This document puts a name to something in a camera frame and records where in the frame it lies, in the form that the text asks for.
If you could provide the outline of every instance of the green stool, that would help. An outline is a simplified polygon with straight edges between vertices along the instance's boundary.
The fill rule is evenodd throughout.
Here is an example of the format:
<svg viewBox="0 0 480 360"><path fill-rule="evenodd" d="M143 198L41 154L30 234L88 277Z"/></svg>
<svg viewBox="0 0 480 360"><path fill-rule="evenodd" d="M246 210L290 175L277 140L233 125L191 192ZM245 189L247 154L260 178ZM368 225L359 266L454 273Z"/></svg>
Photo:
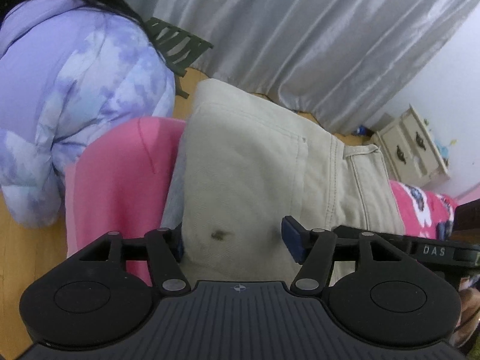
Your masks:
<svg viewBox="0 0 480 360"><path fill-rule="evenodd" d="M205 51L213 48L212 43L156 17L148 20L146 25L155 38L154 47L165 57L166 66L175 74L177 95L188 98L188 93L180 86L179 77L185 76L186 68Z"/></svg>

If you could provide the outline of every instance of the cream nightstand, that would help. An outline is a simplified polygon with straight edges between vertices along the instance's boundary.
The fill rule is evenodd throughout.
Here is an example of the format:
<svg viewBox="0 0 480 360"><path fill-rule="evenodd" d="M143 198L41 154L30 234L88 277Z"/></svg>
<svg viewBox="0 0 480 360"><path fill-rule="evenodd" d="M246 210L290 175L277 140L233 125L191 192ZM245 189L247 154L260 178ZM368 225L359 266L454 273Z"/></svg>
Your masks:
<svg viewBox="0 0 480 360"><path fill-rule="evenodd" d="M370 143L382 151L388 176L393 180L416 187L427 184L433 187L450 178L423 119L413 107L376 132Z"/></svg>

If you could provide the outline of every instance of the wooden floor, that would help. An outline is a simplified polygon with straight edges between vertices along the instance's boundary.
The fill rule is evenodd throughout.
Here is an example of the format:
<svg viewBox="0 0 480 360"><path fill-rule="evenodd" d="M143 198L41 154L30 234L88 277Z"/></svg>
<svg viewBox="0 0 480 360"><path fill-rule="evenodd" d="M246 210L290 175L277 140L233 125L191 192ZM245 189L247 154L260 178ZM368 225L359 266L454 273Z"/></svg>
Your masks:
<svg viewBox="0 0 480 360"><path fill-rule="evenodd" d="M189 69L181 79L182 88L194 93L197 83L205 78L200 71ZM191 113L192 100L193 96L188 100L177 96L173 116L186 119ZM300 115L315 121L309 114ZM359 137L338 137L349 145L362 144ZM31 343L18 312L21 294L65 256L63 219L48 228L25 229L12 220L0 194L0 355L5 359L15 359Z"/></svg>

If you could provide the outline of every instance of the silver curtain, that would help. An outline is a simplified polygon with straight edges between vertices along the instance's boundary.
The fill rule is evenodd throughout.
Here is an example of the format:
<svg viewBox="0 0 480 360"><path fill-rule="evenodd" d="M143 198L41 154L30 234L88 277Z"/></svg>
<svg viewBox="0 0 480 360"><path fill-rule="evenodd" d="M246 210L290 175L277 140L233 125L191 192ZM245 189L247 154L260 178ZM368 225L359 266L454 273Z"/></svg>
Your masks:
<svg viewBox="0 0 480 360"><path fill-rule="evenodd" d="M128 0L214 44L194 67L343 133L399 91L478 1Z"/></svg>

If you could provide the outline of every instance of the beige pants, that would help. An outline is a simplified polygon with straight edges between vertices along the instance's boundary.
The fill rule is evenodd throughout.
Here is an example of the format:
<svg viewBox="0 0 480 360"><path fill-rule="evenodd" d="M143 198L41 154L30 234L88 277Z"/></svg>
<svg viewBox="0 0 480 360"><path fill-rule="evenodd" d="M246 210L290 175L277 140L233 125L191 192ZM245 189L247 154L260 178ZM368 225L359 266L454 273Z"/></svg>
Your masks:
<svg viewBox="0 0 480 360"><path fill-rule="evenodd" d="M199 83L186 128L182 269L199 279L284 280L300 266L281 220L403 235L376 146L345 146L315 123L215 79ZM335 279L348 268L336 268Z"/></svg>

